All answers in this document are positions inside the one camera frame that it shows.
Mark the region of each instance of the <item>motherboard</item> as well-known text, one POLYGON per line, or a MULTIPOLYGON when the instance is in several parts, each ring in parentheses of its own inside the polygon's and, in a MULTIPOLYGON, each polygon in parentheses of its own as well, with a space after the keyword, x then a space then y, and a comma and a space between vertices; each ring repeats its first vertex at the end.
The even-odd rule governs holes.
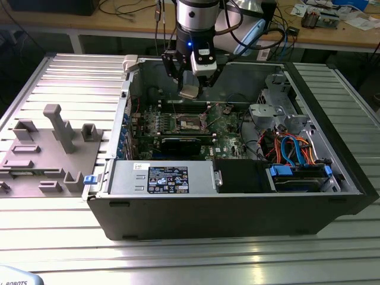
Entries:
POLYGON ((131 115, 137 160, 245 159, 239 135, 243 113, 231 104, 164 104, 131 115))

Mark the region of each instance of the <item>blue cable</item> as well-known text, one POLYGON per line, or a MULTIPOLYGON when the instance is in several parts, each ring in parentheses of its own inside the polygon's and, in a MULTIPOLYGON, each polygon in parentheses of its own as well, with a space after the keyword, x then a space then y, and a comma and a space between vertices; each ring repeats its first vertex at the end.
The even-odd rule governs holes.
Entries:
POLYGON ((296 139, 296 138, 293 138, 293 137, 291 137, 291 136, 289 136, 289 135, 286 136, 286 137, 284 137, 283 140, 282 140, 282 142, 281 142, 281 154, 283 155, 284 159, 285 159, 287 162, 289 162, 289 163, 291 164, 291 166, 296 167, 295 163, 294 163, 293 161, 291 161, 291 159, 288 158, 288 156, 287 156, 286 153, 285 153, 285 142, 286 142, 286 140, 287 140, 288 138, 291 138, 291 139, 294 141, 294 147, 295 147, 295 149, 296 149, 296 154, 297 154, 297 158, 298 158, 298 162, 299 162, 299 164, 301 164, 301 165, 306 164, 305 159, 304 159, 303 156, 301 155, 301 149, 300 149, 300 147, 299 147, 299 144, 298 144, 297 139, 296 139))
POLYGON ((278 58, 278 61, 281 61, 283 56, 284 56, 284 52, 286 50, 286 44, 287 44, 287 33, 285 31, 285 43, 284 43, 284 46, 283 46, 283 50, 281 51, 281 54, 280 54, 280 57, 278 58))

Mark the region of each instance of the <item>wooden workbench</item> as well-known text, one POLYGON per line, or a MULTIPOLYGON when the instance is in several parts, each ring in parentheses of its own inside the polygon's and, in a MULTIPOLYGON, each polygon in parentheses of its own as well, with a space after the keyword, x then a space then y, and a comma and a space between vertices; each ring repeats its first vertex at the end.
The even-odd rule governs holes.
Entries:
MULTIPOLYGON (((116 3, 119 5, 132 4, 134 2, 135 0, 116 0, 116 3)), ((344 22, 341 22, 336 30, 327 28, 316 28, 313 30, 302 28, 300 23, 301 18, 290 15, 292 10, 291 6, 298 3, 298 1, 278 0, 278 2, 283 16, 289 25, 300 29, 296 47, 370 52, 376 48, 380 40, 380 29, 363 31, 344 22)), ((125 9, 124 11, 137 10, 153 4, 153 0, 142 0, 141 3, 131 6, 130 10, 125 9)), ((114 12, 111 0, 105 3, 102 8, 106 11, 114 12)), ((90 17, 39 12, 14 12, 11 11, 9 6, 8 10, 27 30, 68 34, 76 52, 81 49, 78 38, 78 35, 81 34, 148 38, 154 36, 154 7, 136 12, 134 22, 115 15, 105 14, 99 10, 95 11, 90 17)), ((380 13, 380 7, 369 5, 366 11, 380 13)), ((173 4, 166 4, 166 33, 170 34, 174 26, 174 6, 173 4)), ((2 27, 3 29, 16 27, 3 10, 0 11, 0 29, 2 27)), ((163 33, 162 22, 159 25, 159 33, 163 33)), ((262 36, 261 40, 266 42, 275 41, 279 38, 280 35, 278 33, 271 33, 262 36)))

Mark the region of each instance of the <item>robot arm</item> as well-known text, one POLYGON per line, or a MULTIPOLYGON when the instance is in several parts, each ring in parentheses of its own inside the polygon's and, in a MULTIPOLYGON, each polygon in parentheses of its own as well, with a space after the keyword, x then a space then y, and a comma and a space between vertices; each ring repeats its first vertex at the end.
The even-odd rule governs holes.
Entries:
POLYGON ((178 82, 180 96, 196 99, 204 87, 214 85, 227 62, 250 54, 252 49, 266 49, 281 42, 268 47, 251 47, 267 31, 277 30, 284 36, 278 28, 264 31, 276 8, 275 0, 264 1, 273 2, 265 4, 269 5, 266 8, 269 12, 263 11, 261 0, 236 0, 236 3, 232 0, 177 0, 176 50, 167 50, 161 57, 168 76, 178 82), (217 55, 214 45, 236 56, 217 55), (179 63, 178 69, 174 59, 179 63), (184 83, 185 71, 192 71, 197 77, 197 87, 184 83))
POLYGON ((176 50, 166 51, 162 60, 168 76, 178 81, 182 97, 195 99, 215 76, 218 68, 213 38, 218 14, 219 0, 178 0, 176 50), (179 62, 178 70, 174 58, 179 62), (183 84, 186 70, 198 78, 199 87, 183 84))

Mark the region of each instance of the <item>warning label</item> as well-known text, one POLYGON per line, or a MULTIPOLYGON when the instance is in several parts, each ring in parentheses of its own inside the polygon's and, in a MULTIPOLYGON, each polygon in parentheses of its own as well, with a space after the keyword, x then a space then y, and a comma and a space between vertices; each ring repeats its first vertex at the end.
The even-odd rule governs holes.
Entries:
POLYGON ((148 192, 150 194, 189 193, 187 167, 149 167, 148 192))

